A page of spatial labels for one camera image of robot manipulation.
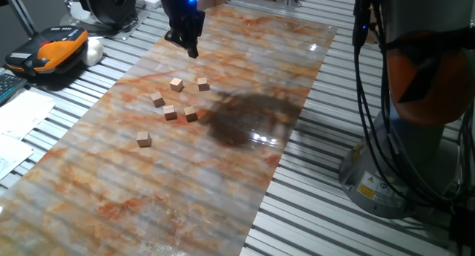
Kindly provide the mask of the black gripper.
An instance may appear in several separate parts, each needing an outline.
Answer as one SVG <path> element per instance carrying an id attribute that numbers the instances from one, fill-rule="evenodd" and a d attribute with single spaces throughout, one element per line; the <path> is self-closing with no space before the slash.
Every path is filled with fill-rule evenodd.
<path id="1" fill-rule="evenodd" d="M 161 0 L 169 18 L 170 30 L 164 39 L 173 45 L 187 48 L 189 57 L 199 56 L 197 40 L 201 36 L 205 13 L 197 9 L 197 0 Z"/>

